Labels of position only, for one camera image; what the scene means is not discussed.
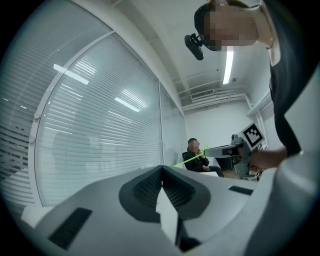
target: ceiling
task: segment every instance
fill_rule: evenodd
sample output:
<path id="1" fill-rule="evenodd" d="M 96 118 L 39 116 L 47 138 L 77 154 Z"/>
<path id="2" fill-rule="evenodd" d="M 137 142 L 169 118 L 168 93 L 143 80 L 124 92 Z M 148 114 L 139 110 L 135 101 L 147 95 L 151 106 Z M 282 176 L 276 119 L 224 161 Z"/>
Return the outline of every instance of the ceiling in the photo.
<path id="1" fill-rule="evenodd" d="M 243 47 L 234 52 L 229 84 L 222 85 L 226 52 L 203 47 L 199 61 L 185 46 L 184 37 L 196 33 L 194 13 L 205 0 L 114 0 L 119 9 L 141 31 L 166 67 L 180 97 L 216 89 L 237 87 L 247 92 L 257 62 L 265 50 L 261 45 Z M 249 6 L 260 0 L 243 0 Z"/>

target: window blinds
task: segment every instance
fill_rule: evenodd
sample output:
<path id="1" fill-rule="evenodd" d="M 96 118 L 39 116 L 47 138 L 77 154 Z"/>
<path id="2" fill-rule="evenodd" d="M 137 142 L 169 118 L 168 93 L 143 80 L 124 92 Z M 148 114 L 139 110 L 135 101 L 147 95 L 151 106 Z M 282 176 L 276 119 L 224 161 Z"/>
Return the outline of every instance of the window blinds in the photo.
<path id="1" fill-rule="evenodd" d="M 182 152 L 187 152 L 188 138 L 184 116 L 178 111 Z"/>
<path id="2" fill-rule="evenodd" d="M 18 213 L 34 204 L 28 137 L 34 113 L 57 74 L 79 50 L 111 31 L 67 0 L 44 2 L 25 22 L 4 57 L 0 76 L 0 188 Z"/>
<path id="3" fill-rule="evenodd" d="M 183 161 L 178 109 L 162 84 L 160 85 L 160 101 L 163 163 L 166 166 L 173 166 Z"/>
<path id="4" fill-rule="evenodd" d="M 44 108 L 35 144 L 43 206 L 92 182 L 161 164 L 158 81 L 123 45 L 116 35 L 95 44 Z"/>

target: hand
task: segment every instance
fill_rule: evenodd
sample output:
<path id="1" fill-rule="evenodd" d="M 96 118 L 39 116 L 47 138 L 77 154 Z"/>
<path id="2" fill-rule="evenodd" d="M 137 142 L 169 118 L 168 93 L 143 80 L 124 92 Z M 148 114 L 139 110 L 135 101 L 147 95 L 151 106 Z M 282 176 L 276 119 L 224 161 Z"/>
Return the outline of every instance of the hand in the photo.
<path id="1" fill-rule="evenodd" d="M 210 172 L 210 168 L 209 167 L 206 167 L 206 166 L 202 166 L 202 168 L 203 168 L 203 170 L 205 171 L 205 172 Z"/>
<path id="2" fill-rule="evenodd" d="M 200 155 L 200 154 L 202 154 L 202 152 L 201 152 L 201 150 L 199 149 L 198 152 L 196 153 L 196 155 L 198 156 L 198 155 Z"/>

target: fluorescent light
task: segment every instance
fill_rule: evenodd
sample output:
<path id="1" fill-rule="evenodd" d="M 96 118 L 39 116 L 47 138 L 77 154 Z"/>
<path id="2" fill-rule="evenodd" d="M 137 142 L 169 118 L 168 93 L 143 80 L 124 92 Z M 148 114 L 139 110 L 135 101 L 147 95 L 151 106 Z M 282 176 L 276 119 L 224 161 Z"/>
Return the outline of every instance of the fluorescent light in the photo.
<path id="1" fill-rule="evenodd" d="M 123 105 L 125 105 L 125 106 L 128 107 L 129 109 L 134 110 L 135 112 L 139 112 L 139 111 L 140 111 L 140 110 L 137 109 L 136 107 L 130 105 L 129 103 L 125 102 L 124 100 L 122 100 L 122 99 L 120 99 L 120 98 L 118 98 L 118 97 L 116 97 L 114 100 L 117 101 L 117 102 L 119 102 L 119 103 L 121 103 L 121 104 L 123 104 Z"/>
<path id="2" fill-rule="evenodd" d="M 67 69 L 64 68 L 64 67 L 57 65 L 57 64 L 54 64 L 54 65 L 53 65 L 53 69 L 55 69 L 55 70 L 57 70 L 57 71 L 59 71 L 59 72 L 62 72 L 62 73 L 64 73 L 65 75 L 67 75 L 67 76 L 69 76 L 69 77 L 71 77 L 71 78 L 73 78 L 73 79 L 75 79 L 75 80 L 77 80 L 77 81 L 79 81 L 79 82 L 81 82 L 81 83 L 83 83 L 83 84 L 85 84 L 85 85 L 87 85 L 87 84 L 89 83 L 88 80 L 82 78 L 80 75 L 77 75 L 77 74 L 75 74 L 75 73 L 67 70 Z"/>
<path id="3" fill-rule="evenodd" d="M 228 84 L 231 74 L 231 68 L 232 68 L 232 62 L 234 61 L 234 52 L 233 51 L 227 51 L 226 52 L 226 64 L 225 64 L 225 70 L 224 70 L 224 78 L 223 78 L 223 84 Z"/>

